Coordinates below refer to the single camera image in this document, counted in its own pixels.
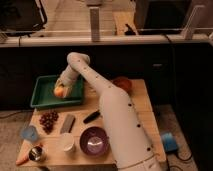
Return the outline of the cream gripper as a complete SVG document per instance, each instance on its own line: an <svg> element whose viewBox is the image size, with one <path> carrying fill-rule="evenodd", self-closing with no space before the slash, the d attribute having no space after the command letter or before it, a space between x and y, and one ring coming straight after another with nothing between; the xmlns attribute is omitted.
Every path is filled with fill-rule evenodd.
<svg viewBox="0 0 213 171"><path fill-rule="evenodd" d="M55 83L54 88L59 86L63 87L63 95L64 95L63 98L68 98L71 96L73 83L64 84L60 79L58 79Z"/></svg>

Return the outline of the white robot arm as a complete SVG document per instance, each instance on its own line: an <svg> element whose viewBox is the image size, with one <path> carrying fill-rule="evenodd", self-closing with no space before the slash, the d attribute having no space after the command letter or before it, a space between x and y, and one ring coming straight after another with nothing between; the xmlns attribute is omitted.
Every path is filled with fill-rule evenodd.
<svg viewBox="0 0 213 171"><path fill-rule="evenodd" d="M128 93L93 70L86 54L71 52L67 63L54 94L67 98L78 75L92 86L99 95L99 112L118 171L163 171Z"/></svg>

